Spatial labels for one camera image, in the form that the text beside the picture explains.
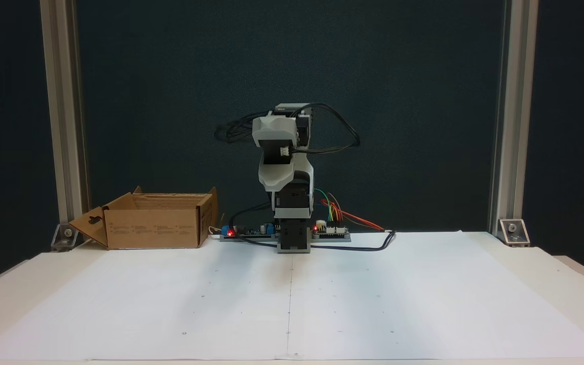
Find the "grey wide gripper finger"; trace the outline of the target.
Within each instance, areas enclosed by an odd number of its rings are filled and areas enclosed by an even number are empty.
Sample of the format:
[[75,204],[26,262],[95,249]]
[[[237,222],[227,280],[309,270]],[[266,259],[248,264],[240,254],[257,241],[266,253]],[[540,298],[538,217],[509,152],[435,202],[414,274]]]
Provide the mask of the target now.
[[279,192],[294,180],[294,175],[259,175],[259,181],[266,192]]

